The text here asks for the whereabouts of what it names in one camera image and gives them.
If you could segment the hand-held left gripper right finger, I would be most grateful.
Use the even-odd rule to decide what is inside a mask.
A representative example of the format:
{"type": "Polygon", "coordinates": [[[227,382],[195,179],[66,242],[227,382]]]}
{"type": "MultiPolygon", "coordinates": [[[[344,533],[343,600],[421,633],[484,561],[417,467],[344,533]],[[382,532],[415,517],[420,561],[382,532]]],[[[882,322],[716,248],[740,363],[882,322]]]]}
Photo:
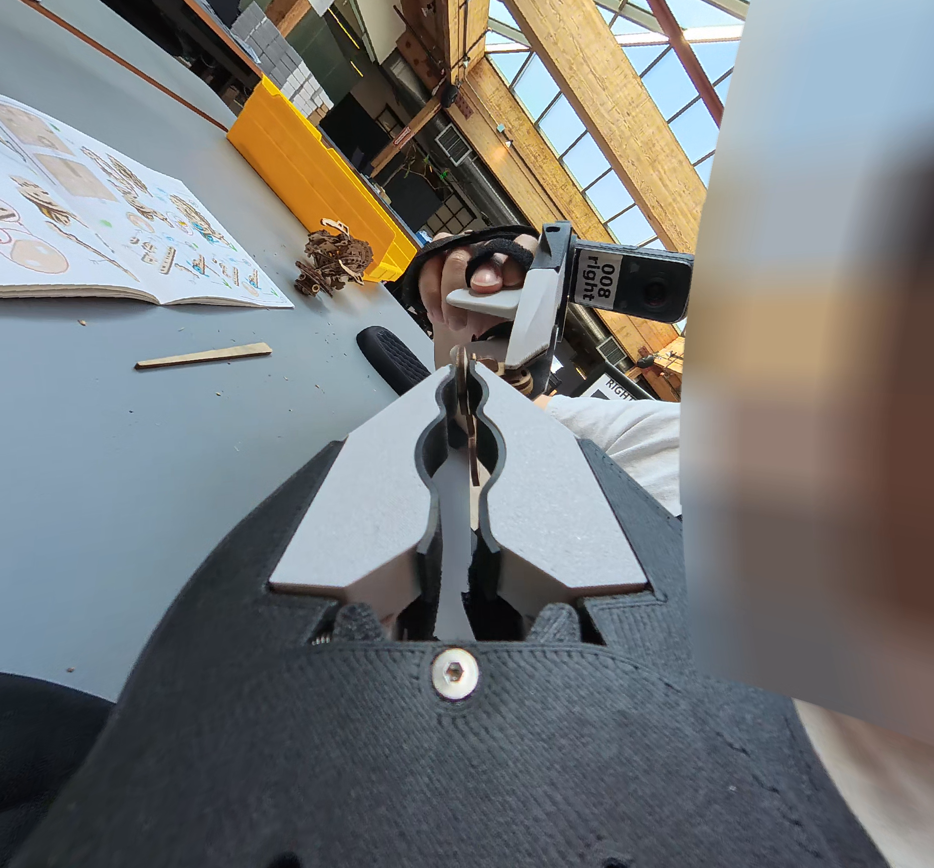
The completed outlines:
{"type": "Polygon", "coordinates": [[[478,405],[498,443],[485,488],[496,594],[530,624],[550,603],[643,591],[647,576],[575,435],[483,365],[478,405]]]}

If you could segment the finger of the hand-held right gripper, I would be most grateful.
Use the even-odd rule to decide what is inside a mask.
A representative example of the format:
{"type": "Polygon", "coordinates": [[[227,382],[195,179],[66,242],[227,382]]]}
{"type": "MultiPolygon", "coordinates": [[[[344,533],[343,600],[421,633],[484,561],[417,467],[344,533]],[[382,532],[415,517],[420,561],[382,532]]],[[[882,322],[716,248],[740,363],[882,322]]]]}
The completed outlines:
{"type": "Polygon", "coordinates": [[[551,346],[565,267],[532,267],[525,276],[505,356],[507,367],[527,367],[551,346]]]}

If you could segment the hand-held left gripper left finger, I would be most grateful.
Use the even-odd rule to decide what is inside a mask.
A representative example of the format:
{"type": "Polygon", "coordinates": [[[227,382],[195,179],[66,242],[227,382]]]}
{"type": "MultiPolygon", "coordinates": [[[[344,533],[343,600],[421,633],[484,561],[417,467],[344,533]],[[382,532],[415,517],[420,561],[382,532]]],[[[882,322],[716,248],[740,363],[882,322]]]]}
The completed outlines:
{"type": "Polygon", "coordinates": [[[269,579],[280,592],[365,603],[385,627],[421,596],[424,640],[467,640],[469,462],[450,446],[452,368],[352,431],[269,579]]]}

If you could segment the small wooden model part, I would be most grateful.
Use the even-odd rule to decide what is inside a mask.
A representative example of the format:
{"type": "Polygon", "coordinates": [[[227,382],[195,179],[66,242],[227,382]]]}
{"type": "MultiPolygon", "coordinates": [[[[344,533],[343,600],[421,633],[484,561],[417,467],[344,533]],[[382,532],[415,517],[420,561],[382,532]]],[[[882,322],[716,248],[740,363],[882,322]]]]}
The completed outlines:
{"type": "Polygon", "coordinates": [[[529,398],[535,397],[533,377],[531,372],[525,368],[508,369],[503,361],[497,360],[493,356],[484,354],[475,354],[473,360],[479,366],[485,366],[495,375],[511,384],[520,394],[529,398]]]}

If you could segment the person's right forearm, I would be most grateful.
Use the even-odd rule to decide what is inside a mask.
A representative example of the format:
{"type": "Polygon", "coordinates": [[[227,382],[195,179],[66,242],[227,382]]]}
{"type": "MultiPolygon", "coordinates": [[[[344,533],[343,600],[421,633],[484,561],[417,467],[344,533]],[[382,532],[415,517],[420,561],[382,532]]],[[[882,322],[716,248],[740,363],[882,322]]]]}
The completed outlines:
{"type": "Polygon", "coordinates": [[[595,443],[674,516],[680,500],[681,406],[659,400],[540,396],[536,405],[595,443]]]}

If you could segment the dark wooden model assembly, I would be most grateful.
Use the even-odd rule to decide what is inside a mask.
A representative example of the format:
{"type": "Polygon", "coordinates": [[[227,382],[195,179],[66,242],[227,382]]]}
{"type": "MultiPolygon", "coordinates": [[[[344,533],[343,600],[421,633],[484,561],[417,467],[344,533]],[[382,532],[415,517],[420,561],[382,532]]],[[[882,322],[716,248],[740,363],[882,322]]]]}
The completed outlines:
{"type": "Polygon", "coordinates": [[[349,232],[346,224],[321,219],[322,228],[309,233],[305,258],[296,261],[299,276],[295,287],[301,293],[332,297],[348,282],[362,284],[363,274],[373,261],[371,246],[349,232]]]}

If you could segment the person's right hand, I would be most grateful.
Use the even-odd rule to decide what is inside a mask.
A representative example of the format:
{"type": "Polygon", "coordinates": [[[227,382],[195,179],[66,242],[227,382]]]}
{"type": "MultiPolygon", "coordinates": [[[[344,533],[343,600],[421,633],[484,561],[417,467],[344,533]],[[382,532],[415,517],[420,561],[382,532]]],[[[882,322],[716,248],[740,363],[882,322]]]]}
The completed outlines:
{"type": "Polygon", "coordinates": [[[521,287],[526,276],[514,257],[498,253],[477,266],[469,277],[466,269],[472,257],[470,247],[445,249],[433,255],[419,274],[418,291],[432,325],[437,369],[449,364],[452,348],[474,341],[503,322],[488,314],[451,306],[449,294],[465,288],[478,294],[494,294],[521,287]]]}

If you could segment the thin wooden stick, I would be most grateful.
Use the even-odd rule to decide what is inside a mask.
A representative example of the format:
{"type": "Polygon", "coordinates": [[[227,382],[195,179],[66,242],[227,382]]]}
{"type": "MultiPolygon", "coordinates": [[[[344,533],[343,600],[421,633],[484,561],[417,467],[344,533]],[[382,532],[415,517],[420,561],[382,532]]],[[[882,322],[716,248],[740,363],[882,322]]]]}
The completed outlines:
{"type": "Polygon", "coordinates": [[[240,358],[268,356],[272,352],[272,347],[261,341],[221,349],[206,350],[188,354],[175,354],[159,358],[141,360],[134,364],[134,369],[136,371],[150,371],[215,361],[229,362],[240,358]]]}

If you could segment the yellow plastic bin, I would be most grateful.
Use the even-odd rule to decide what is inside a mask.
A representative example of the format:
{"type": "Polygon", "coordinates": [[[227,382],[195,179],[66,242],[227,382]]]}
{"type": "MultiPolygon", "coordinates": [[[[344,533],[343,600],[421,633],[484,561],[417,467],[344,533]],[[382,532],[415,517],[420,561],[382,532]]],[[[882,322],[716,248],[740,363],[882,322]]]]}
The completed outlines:
{"type": "Polygon", "coordinates": [[[318,128],[266,77],[254,88],[227,138],[309,231],[324,218],[367,242],[364,278],[395,281],[415,255],[414,240],[318,128]]]}

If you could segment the stack of grey boxes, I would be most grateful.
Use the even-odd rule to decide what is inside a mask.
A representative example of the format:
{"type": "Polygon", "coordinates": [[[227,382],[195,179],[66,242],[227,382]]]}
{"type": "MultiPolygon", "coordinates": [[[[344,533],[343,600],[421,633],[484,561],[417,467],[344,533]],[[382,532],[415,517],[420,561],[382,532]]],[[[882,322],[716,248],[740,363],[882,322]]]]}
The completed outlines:
{"type": "Polygon", "coordinates": [[[231,33],[264,75],[315,125],[333,104],[301,56],[254,1],[240,13],[231,33]]]}

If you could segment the illustrated assembly booklet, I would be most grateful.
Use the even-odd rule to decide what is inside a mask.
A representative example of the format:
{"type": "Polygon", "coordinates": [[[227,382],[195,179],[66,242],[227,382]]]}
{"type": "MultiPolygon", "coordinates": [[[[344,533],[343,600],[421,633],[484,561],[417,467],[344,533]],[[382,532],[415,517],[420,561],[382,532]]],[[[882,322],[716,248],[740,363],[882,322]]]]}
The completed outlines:
{"type": "Polygon", "coordinates": [[[292,303],[181,181],[1,97],[1,296],[292,303]]]}

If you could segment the black chair seat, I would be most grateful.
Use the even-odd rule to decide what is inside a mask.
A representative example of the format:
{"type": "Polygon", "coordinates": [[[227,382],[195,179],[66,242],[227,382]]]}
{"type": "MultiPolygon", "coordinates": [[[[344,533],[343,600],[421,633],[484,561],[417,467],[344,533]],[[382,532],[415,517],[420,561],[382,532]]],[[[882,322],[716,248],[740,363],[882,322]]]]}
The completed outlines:
{"type": "Polygon", "coordinates": [[[46,680],[1,674],[1,865],[87,757],[113,703],[46,680]]]}

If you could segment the person's white clothing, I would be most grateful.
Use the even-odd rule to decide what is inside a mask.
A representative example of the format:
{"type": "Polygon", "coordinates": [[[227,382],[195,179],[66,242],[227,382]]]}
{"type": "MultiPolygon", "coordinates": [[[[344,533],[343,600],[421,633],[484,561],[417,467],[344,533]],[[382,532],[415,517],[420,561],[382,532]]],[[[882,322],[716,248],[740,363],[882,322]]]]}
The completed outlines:
{"type": "Polygon", "coordinates": [[[933,865],[933,746],[795,701],[811,744],[892,866],[933,865]]]}

